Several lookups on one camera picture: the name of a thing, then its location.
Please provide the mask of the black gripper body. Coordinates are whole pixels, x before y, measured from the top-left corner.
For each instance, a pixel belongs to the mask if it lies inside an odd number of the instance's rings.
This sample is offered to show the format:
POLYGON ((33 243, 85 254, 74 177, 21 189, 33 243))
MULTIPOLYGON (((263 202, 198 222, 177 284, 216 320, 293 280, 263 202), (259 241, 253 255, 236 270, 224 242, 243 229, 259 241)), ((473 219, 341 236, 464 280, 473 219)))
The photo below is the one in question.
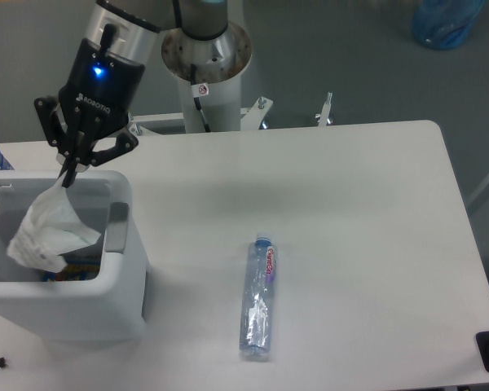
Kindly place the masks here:
POLYGON ((58 93, 66 126, 89 134, 94 150, 110 148, 126 129, 128 111, 145 66, 110 51, 111 40, 81 40, 68 81, 58 93))

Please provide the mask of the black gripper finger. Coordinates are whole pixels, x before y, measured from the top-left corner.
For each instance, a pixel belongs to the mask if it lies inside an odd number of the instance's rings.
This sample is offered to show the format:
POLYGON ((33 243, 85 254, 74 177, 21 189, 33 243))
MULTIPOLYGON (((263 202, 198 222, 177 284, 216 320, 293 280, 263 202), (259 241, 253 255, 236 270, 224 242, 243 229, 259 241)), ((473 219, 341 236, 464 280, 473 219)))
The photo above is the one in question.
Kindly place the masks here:
POLYGON ((84 172, 91 165, 97 167, 125 155, 133 151, 139 145, 139 141, 130 132, 122 131, 115 137, 115 143, 110 148, 95 151, 95 144, 96 141, 93 141, 89 134, 78 133, 77 145, 71 159, 72 174, 84 172))
POLYGON ((61 186, 70 187, 77 175, 77 132, 69 127, 64 128, 66 122, 59 118, 60 105, 55 97, 36 98, 33 105, 46 141, 57 149, 57 156, 62 165, 59 173, 59 178, 63 179, 61 186))

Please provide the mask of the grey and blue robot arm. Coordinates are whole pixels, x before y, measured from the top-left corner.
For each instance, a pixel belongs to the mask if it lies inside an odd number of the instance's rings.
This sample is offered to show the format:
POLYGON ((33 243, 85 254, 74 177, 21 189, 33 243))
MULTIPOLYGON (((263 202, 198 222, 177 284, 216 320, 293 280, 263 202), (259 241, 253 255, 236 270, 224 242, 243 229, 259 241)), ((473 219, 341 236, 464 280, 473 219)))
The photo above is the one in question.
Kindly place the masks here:
POLYGON ((137 147, 130 105, 162 31, 179 39, 166 54, 190 85, 232 75, 237 45, 227 2, 96 2, 66 84, 56 96, 34 101, 47 142, 58 151, 62 187, 137 147))

